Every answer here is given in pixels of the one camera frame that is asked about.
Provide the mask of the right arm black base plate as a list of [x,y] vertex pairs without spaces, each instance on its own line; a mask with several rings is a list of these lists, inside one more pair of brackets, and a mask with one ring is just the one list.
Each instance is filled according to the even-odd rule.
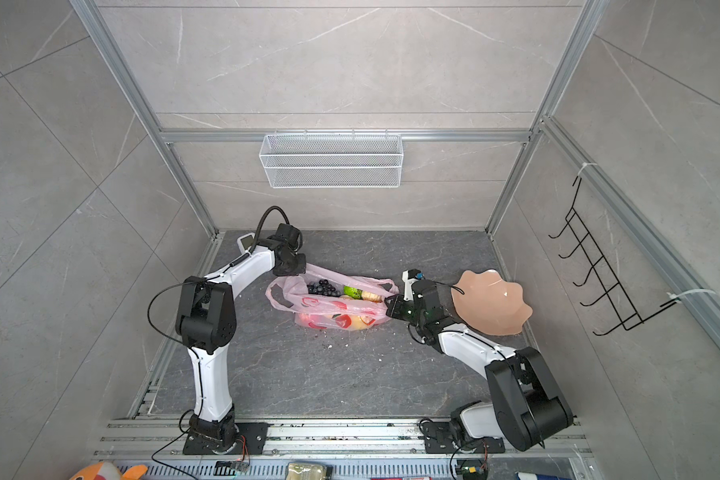
[[417,422],[417,427],[427,454],[456,452],[502,454],[506,452],[504,440],[501,437],[472,439],[457,428],[452,421],[440,422],[424,418]]

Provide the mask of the pink scalloped plastic bowl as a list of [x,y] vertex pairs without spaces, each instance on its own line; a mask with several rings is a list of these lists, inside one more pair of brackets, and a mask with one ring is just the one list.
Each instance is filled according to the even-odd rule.
[[456,314],[472,329],[490,336],[519,335],[533,309],[519,283],[505,281],[493,269],[465,271],[452,290]]

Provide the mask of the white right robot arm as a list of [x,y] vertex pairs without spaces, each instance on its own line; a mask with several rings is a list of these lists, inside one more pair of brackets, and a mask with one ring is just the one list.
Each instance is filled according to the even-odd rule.
[[387,316],[406,322],[420,343],[486,380],[490,400],[465,405],[451,415],[450,436],[457,446],[490,438],[526,451],[574,424],[575,415],[541,353],[498,344],[449,315],[435,282],[408,280],[405,292],[384,304]]

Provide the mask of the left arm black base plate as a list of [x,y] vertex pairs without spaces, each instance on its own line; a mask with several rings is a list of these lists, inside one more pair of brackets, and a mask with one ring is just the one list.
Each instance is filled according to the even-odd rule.
[[188,439],[182,449],[184,455],[260,455],[263,453],[269,424],[219,423],[201,421],[189,427]]

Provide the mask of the pink plastic bag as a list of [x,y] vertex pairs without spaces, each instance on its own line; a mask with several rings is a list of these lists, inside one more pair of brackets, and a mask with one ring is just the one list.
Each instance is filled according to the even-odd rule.
[[303,274],[273,280],[265,294],[273,308],[292,313],[297,325],[311,329],[359,331],[389,320],[384,301],[356,300],[344,294],[338,298],[310,295],[307,285],[320,279],[327,279],[342,290],[350,286],[369,291],[383,296],[384,300],[399,293],[391,279],[347,276],[309,264]]

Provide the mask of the beige fake potato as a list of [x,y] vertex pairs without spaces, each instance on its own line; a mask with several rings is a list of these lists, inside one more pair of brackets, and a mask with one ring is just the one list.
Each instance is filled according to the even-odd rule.
[[360,297],[362,300],[371,301],[374,303],[381,303],[384,301],[383,296],[365,290],[360,293]]

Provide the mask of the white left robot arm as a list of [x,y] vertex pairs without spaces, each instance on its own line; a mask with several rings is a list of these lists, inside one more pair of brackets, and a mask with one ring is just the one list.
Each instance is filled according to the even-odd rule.
[[195,405],[189,435],[226,453],[240,437],[228,386],[227,356],[237,329],[235,298],[260,276],[294,276],[306,271],[301,231],[282,223],[262,239],[259,232],[238,239],[241,254],[226,266],[181,285],[175,330],[193,360]]

